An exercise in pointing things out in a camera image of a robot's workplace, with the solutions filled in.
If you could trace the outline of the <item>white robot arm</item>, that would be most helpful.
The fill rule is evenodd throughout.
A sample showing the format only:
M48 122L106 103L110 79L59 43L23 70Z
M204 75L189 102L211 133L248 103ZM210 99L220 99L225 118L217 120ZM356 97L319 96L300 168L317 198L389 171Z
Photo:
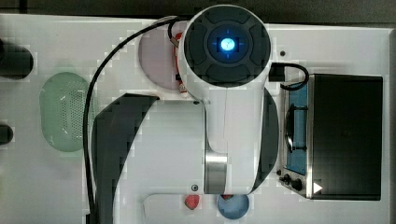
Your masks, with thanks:
M156 194L249 194L272 169L265 114L272 60L249 10L208 7L187 24L177 65L189 100L125 93L94 120L91 224L144 224Z

